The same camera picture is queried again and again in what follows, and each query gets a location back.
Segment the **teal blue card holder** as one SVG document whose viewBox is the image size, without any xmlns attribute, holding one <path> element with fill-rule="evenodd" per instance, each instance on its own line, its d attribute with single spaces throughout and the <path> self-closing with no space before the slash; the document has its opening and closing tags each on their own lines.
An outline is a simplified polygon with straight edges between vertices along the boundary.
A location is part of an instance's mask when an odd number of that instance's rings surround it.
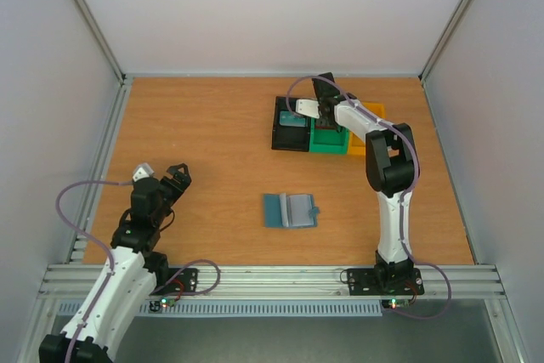
<svg viewBox="0 0 544 363">
<path fill-rule="evenodd" d="M 320 209 L 310 194 L 264 194 L 264 226 L 272 229 L 298 230 L 315 228 Z"/>
</svg>

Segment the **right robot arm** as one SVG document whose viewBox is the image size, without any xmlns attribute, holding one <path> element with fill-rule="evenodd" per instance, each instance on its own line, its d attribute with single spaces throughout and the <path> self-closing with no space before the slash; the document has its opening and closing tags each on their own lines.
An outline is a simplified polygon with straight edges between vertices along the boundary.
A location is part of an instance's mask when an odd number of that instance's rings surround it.
<svg viewBox="0 0 544 363">
<path fill-rule="evenodd" d="M 379 204 L 376 261 L 371 269 L 346 270 L 349 294 L 423 295 L 421 273 L 408 242 L 411 191 L 420 170 L 410 126 L 394 125 L 369 111 L 354 95 L 341 91 L 330 73 L 313 76 L 312 83 L 316 117 L 346 128 L 365 142 L 365 174 Z"/>
</svg>

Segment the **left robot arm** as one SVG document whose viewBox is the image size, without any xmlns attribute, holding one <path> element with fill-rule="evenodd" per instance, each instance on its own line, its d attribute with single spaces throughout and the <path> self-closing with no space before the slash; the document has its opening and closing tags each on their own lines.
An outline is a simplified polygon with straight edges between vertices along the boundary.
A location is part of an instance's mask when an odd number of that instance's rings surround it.
<svg viewBox="0 0 544 363">
<path fill-rule="evenodd" d="M 130 206 L 120 217 L 105 265 L 83 304 L 58 335 L 38 349 L 41 362 L 112 362 L 140 305 L 171 283 L 167 256 L 155 252 L 164 220 L 191 183 L 189 168 L 172 165 L 157 179 L 148 164 L 134 170 Z"/>
</svg>

